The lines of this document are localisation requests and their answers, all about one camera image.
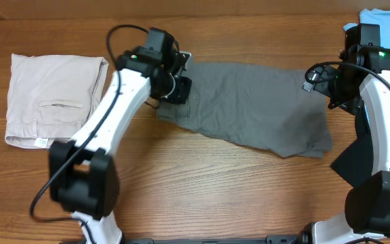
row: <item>dark gray blanket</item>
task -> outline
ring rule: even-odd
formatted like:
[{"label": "dark gray blanket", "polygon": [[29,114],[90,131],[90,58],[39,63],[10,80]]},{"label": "dark gray blanket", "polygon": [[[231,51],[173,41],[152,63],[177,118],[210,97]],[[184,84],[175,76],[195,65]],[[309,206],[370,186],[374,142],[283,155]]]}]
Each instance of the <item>dark gray blanket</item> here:
[{"label": "dark gray blanket", "polygon": [[272,150],[281,157],[323,157],[332,149],[325,98],[301,89],[303,70],[195,63],[186,104],[161,102],[157,117],[202,135]]}]

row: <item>white label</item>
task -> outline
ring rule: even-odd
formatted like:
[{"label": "white label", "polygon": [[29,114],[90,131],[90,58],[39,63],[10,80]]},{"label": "white label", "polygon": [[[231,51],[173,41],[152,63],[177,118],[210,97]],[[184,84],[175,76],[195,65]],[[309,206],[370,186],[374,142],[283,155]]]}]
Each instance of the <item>white label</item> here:
[{"label": "white label", "polygon": [[48,138],[37,138],[34,142],[34,146],[39,147],[39,148],[46,148],[47,141],[48,141]]}]

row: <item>pocket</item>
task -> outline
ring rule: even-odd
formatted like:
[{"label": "pocket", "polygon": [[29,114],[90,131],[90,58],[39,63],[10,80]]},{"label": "pocket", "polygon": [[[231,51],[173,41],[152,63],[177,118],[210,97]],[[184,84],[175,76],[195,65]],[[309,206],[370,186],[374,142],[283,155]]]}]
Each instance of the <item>pocket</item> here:
[{"label": "pocket", "polygon": [[84,108],[84,104],[68,100],[51,100],[40,102],[39,107]]}]

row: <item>white cloth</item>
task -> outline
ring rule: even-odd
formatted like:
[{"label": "white cloth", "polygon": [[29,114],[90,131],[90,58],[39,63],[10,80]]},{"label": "white cloth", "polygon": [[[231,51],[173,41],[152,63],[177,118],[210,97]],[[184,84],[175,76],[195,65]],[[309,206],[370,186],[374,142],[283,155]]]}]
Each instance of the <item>white cloth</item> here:
[{"label": "white cloth", "polygon": [[99,105],[107,70],[104,58],[12,54],[5,142],[49,148],[70,139]]}]

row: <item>brown wooden floor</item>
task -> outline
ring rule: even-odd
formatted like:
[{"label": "brown wooden floor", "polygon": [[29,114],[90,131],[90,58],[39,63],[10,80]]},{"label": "brown wooden floor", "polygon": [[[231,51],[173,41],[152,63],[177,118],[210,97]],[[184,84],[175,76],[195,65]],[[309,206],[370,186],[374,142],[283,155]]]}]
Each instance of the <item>brown wooden floor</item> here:
[{"label": "brown wooden floor", "polygon": [[[308,68],[337,60],[344,43],[342,27],[356,20],[357,15],[310,15],[1,21],[0,243],[57,243],[81,235],[75,223],[38,224],[28,216],[31,199],[47,180],[47,152],[4,142],[11,53],[108,59],[107,30],[132,23],[169,31],[197,61]],[[121,53],[144,43],[144,34],[122,30],[112,43],[114,51]],[[281,159],[157,121],[154,111],[143,106],[116,157],[122,189],[115,208],[117,223],[129,238],[298,233],[308,222],[342,211],[350,190],[329,165],[355,139],[353,117],[330,110],[328,124],[334,149],[323,159]],[[48,194],[37,213],[65,214]]]}]

